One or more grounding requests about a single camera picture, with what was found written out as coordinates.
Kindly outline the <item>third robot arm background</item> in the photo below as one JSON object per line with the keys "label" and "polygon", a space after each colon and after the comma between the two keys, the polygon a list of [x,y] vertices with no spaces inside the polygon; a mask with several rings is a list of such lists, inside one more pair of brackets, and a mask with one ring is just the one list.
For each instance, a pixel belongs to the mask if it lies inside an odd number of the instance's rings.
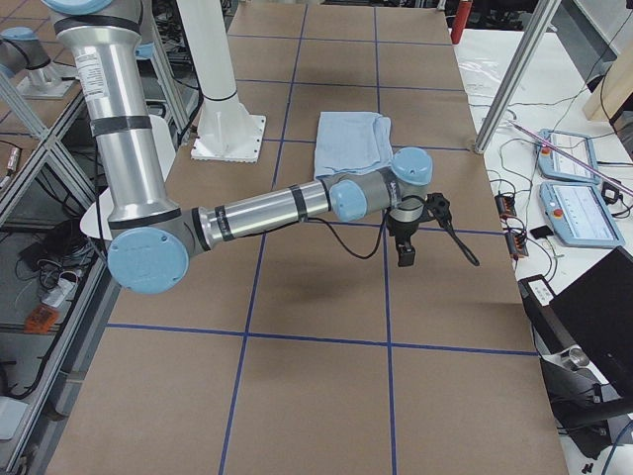
{"label": "third robot arm background", "polygon": [[22,72],[17,90],[27,99],[61,99],[78,80],[76,68],[55,63],[32,29],[9,28],[1,32],[1,73],[11,79]]}

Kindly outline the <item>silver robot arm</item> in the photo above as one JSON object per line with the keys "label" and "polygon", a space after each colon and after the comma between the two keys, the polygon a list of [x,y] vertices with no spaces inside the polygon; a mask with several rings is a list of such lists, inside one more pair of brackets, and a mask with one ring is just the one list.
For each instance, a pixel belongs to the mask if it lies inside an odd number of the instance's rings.
{"label": "silver robot arm", "polygon": [[401,265],[413,263],[410,238],[435,217],[435,201],[425,192],[432,175],[425,151],[400,152],[389,165],[362,175],[339,173],[214,209],[183,211],[167,196],[136,65],[142,4],[51,1],[48,8],[78,68],[114,204],[108,267],[124,288],[164,292],[182,280],[192,257],[220,242],[318,221],[326,212],[351,222],[385,211]]}

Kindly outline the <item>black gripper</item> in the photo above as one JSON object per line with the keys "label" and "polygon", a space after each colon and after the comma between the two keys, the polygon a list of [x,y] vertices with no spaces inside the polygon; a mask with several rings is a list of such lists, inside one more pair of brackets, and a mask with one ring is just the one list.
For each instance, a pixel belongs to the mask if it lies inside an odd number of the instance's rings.
{"label": "black gripper", "polygon": [[419,221],[403,222],[393,217],[387,218],[389,236],[395,239],[398,247],[398,267],[414,265],[416,251],[411,244],[411,237],[418,231]]}

